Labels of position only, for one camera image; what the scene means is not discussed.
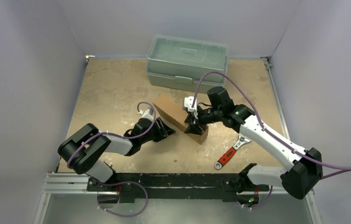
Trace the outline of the brown cardboard box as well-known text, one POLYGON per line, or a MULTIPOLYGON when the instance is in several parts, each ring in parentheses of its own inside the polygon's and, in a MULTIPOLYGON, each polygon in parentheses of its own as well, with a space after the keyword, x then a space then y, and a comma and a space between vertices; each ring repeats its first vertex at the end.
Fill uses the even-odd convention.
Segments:
POLYGON ((160 93, 154 100, 153 105, 158 111, 160 117, 177 128, 183 136, 188 136, 190 139, 194 140, 200 145, 202 145, 202 143, 207 139, 209 132, 208 128, 202 135, 184 133, 188 127, 188 124, 185 123, 188 113, 182 109, 181 103, 176 103, 169 95, 160 93))

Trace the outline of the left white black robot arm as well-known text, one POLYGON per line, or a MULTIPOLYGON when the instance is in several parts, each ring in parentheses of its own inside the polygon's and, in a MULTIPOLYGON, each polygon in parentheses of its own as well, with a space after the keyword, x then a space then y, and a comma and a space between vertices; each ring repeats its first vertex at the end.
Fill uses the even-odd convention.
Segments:
POLYGON ((100 160, 105 152, 132 156, 147 142, 160 142, 176 132, 161 118, 154 120, 140 118, 132 129, 123 136, 100 132, 88 123, 66 139, 59 147, 58 154, 67 162, 68 168, 77 174, 87 174, 106 191, 116 187, 116 172, 110 165, 100 160))

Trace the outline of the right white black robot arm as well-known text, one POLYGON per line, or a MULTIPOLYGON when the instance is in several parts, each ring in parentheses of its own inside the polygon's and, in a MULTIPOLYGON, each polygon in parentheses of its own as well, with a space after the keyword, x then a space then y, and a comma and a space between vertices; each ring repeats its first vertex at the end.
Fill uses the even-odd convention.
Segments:
POLYGON ((211 88, 207 95, 210 104, 206 109, 196 105, 196 97, 184 98, 182 108, 188 114, 185 133, 202 135, 208 124, 221 122, 244 139, 257 143, 282 166, 249 164, 240 173, 239 183, 243 189, 270 185, 282 187, 296 199, 304 199, 323 178, 322 155, 317 149, 307 150, 260 122, 256 112, 244 104, 234 104, 227 90, 221 86, 211 88))

